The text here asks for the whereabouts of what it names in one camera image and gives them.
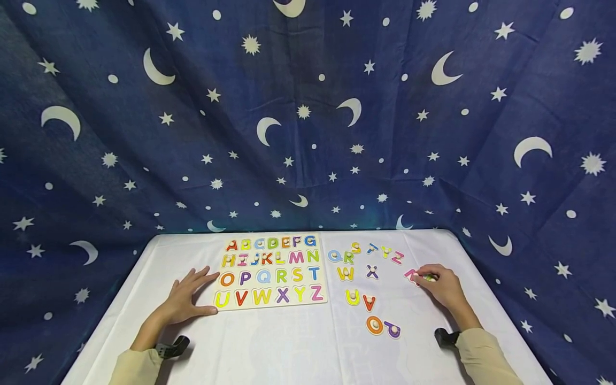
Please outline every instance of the white tablecloth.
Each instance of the white tablecloth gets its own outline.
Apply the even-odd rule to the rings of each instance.
[[[427,263],[441,263],[460,277],[464,292],[484,328],[494,334],[524,384],[551,384],[458,240],[446,230],[320,232],[330,300],[326,304],[221,312],[169,327],[166,343],[184,334],[190,346],[179,359],[164,362],[157,384],[472,384],[455,352],[441,349],[434,330],[452,331],[448,315],[403,273]],[[263,233],[268,237],[273,233]],[[104,385],[117,356],[128,349],[143,320],[169,293],[174,279],[192,267],[221,263],[229,234],[159,235],[100,321],[63,385]],[[326,258],[331,249],[350,251],[359,242],[354,281],[341,282]],[[369,243],[405,255],[402,266],[367,255]],[[366,278],[367,264],[377,265],[379,280]],[[350,306],[345,290],[374,295],[372,313],[361,302]],[[211,290],[197,300],[206,304]],[[402,334],[372,335],[369,315],[398,325]]]

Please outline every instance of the beige sleeve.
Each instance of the beige sleeve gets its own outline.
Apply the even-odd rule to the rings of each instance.
[[[483,329],[465,330],[456,343],[460,359],[475,385],[523,385],[498,345]]]
[[[127,350],[118,356],[109,385],[154,385],[162,362],[155,349]]]

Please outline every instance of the blue curtain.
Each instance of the blue curtain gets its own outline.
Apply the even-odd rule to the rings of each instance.
[[[555,383],[616,381],[616,7],[2,0],[0,383],[156,234],[439,227]]]

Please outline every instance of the hand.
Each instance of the hand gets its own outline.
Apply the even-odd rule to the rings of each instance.
[[[193,294],[220,275],[219,272],[208,275],[209,266],[196,272],[190,269],[181,281],[176,280],[171,287],[169,297],[152,313],[152,317],[160,319],[165,325],[179,323],[192,317],[214,315],[218,309],[214,306],[195,306]]]
[[[461,331],[474,328],[483,328],[477,315],[469,305],[462,291],[460,279],[450,269],[443,265],[424,265],[417,270],[417,274],[428,274],[437,277],[436,282],[430,282],[422,277],[413,278],[419,286],[428,290],[434,298],[447,308],[456,320]]]

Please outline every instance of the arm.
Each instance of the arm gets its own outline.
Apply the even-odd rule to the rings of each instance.
[[[436,282],[419,277],[413,280],[452,313],[462,332],[456,343],[460,360],[475,385],[523,385],[505,359],[496,337],[485,331],[479,322],[453,271],[441,265],[425,265],[417,274],[438,277]]]
[[[219,273],[208,272],[209,266],[199,272],[191,269],[182,281],[173,283],[169,297],[141,325],[131,348],[118,356],[109,385],[154,385],[163,362],[154,347],[165,326],[218,313],[214,306],[195,306],[192,302],[198,288],[218,278]]]

